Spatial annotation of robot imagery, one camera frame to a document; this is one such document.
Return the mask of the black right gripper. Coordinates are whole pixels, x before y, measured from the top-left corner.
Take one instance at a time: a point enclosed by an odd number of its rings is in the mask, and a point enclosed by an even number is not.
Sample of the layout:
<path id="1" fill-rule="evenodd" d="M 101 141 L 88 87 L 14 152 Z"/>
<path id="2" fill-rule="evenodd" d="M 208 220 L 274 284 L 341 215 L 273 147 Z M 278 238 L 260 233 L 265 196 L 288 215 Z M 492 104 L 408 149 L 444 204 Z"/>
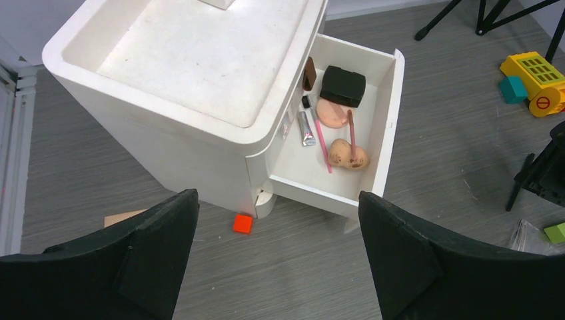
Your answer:
<path id="1" fill-rule="evenodd" d="M 564 122 L 550 131 L 550 138 L 528 167 L 522 188 L 564 207 Z"/>

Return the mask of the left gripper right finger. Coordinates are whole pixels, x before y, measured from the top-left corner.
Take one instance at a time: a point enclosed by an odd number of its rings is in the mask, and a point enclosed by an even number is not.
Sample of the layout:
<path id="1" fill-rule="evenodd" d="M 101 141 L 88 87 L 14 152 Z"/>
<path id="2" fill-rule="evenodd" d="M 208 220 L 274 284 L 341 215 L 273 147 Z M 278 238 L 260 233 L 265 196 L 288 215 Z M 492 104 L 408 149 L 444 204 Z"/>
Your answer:
<path id="1" fill-rule="evenodd" d="M 478 241 L 361 192 L 358 217 L 383 319 L 563 319 L 564 256 Z"/>

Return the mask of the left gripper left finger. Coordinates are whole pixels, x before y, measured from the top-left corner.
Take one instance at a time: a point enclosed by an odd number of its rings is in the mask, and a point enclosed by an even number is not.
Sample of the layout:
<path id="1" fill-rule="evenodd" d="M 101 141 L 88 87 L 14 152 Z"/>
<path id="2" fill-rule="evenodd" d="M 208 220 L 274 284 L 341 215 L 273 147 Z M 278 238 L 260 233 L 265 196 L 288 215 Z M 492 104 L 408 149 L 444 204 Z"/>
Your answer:
<path id="1" fill-rule="evenodd" d="M 1 258 L 2 319 L 171 319 L 199 217 L 186 189 L 39 254 Z"/>

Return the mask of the beige makeup sponge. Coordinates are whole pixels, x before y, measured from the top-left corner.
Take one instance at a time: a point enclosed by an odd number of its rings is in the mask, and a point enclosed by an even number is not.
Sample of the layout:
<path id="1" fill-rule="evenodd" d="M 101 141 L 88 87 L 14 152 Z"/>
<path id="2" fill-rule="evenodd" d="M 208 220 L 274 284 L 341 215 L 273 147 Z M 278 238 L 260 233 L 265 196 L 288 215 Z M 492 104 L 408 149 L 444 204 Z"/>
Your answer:
<path id="1" fill-rule="evenodd" d="M 330 146 L 327 159 L 333 167 L 350 170 L 362 170 L 370 165 L 370 157 L 362 147 L 355 147 L 355 155 L 352 152 L 352 145 L 347 140 L 335 139 Z"/>

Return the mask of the white small cream tube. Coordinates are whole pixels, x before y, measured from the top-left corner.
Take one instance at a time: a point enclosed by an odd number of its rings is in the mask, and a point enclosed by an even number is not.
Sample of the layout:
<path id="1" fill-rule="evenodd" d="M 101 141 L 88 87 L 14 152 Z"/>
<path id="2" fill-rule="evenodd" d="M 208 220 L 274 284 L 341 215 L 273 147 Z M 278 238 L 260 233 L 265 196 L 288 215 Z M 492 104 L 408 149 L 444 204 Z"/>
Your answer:
<path id="1" fill-rule="evenodd" d="M 316 139 L 313 135 L 312 129 L 308 122 L 308 117 L 306 116 L 306 112 L 299 111 L 297 117 L 298 117 L 298 126 L 302 137 L 301 139 L 302 145 L 305 147 L 316 145 Z"/>

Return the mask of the pink lip pencil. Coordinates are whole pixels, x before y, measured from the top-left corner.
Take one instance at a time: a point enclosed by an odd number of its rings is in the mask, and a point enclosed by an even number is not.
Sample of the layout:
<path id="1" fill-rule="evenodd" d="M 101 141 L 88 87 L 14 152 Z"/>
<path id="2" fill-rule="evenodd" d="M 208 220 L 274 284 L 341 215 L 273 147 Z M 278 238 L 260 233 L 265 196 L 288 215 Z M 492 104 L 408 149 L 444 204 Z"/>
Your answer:
<path id="1" fill-rule="evenodd" d="M 356 161 L 357 159 L 357 152 L 356 152 L 356 137 L 354 131 L 354 119 L 353 119 L 353 112 L 351 109 L 348 110 L 348 124 L 349 124 L 349 131 L 350 131 L 350 146 L 351 146 L 351 159 Z"/>

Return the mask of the pink powder puff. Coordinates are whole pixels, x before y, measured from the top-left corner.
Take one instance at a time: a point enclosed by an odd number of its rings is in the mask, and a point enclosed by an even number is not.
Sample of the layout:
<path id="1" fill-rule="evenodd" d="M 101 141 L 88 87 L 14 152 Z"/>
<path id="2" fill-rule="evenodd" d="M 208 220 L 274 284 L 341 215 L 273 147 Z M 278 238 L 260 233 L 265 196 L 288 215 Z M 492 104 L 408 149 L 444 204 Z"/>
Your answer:
<path id="1" fill-rule="evenodd" d="M 349 122 L 349 107 L 320 98 L 316 104 L 316 114 L 319 121 L 327 127 L 338 129 Z"/>

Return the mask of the white drawer organizer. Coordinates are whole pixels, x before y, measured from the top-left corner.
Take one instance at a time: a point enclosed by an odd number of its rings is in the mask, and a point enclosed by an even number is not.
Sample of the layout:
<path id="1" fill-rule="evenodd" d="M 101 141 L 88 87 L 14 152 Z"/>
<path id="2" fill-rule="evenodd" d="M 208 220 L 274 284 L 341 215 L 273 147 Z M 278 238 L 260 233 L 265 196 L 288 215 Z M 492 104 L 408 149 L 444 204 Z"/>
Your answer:
<path id="1" fill-rule="evenodd" d="M 45 45 L 46 68 L 166 189 L 255 218 L 278 196 L 359 226 L 358 195 L 382 195 L 405 59 L 321 32 L 325 1 L 86 1 Z M 316 101 L 329 65 L 366 77 L 354 110 L 362 170 L 326 168 L 300 142 L 308 58 Z"/>

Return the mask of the black compact case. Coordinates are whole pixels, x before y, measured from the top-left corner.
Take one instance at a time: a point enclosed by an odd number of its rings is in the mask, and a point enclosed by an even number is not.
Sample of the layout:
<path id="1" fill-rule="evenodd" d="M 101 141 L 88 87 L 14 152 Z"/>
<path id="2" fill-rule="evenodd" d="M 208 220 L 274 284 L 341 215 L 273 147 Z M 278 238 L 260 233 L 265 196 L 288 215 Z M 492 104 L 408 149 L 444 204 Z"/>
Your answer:
<path id="1" fill-rule="evenodd" d="M 320 97 L 345 107 L 358 108 L 366 88 L 366 77 L 329 65 L 323 75 Z"/>

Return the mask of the pink eyebrow brush comb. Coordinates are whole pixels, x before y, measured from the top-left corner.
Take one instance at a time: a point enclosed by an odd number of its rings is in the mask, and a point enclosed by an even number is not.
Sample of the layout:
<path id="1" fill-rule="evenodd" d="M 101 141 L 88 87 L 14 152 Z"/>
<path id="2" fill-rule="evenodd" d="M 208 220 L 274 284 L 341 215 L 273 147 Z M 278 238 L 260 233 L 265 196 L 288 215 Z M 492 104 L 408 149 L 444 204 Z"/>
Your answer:
<path id="1" fill-rule="evenodd" d="M 302 96 L 302 104 L 303 104 L 303 107 L 305 109 L 308 109 L 311 113 L 311 116 L 312 116 L 312 119 L 314 121 L 314 125 L 315 125 L 315 128 L 316 128 L 316 133 L 318 135 L 320 147 L 322 149 L 323 160 L 324 160 L 324 163 L 326 164 L 328 172 L 331 174 L 332 173 L 332 167 L 328 162 L 328 150 L 327 150 L 327 147 L 326 147 L 326 142 L 324 140 L 323 132 L 322 132 L 322 129 L 321 129 L 321 126 L 320 126 L 320 121 L 318 119 L 316 109 L 315 109 L 314 104 L 312 103 L 309 95 L 303 95 Z"/>

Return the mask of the white barcode box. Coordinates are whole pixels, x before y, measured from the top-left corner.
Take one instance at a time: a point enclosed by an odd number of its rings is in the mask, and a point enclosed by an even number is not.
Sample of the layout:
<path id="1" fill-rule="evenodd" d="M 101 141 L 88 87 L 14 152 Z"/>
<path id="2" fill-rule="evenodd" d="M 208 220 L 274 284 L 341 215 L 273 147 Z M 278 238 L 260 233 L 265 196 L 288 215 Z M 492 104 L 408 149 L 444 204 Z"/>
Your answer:
<path id="1" fill-rule="evenodd" d="M 222 10 L 227 10 L 234 2 L 234 0 L 200 0 L 200 1 Z"/>

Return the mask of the black makeup pencil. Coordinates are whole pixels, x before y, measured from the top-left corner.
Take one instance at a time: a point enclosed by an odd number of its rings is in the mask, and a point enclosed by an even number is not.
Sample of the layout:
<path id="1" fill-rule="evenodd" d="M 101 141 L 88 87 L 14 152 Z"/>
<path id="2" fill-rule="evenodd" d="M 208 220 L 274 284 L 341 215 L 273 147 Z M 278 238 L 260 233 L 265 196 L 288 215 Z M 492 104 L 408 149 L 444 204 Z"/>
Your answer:
<path id="1" fill-rule="evenodd" d="M 510 194 L 509 200 L 506 204 L 505 210 L 507 212 L 510 212 L 517 200 L 518 194 L 520 192 L 520 190 L 522 189 L 522 185 L 523 185 L 523 172 L 526 172 L 527 169 L 529 168 L 529 166 L 531 166 L 531 164 L 533 163 L 535 159 L 535 154 L 534 153 L 530 153 L 528 154 L 528 156 L 526 157 L 526 159 L 524 160 L 523 164 L 522 164 L 522 168 L 521 170 L 518 172 L 518 174 L 515 176 L 514 178 L 514 186 L 512 188 L 512 192 Z"/>

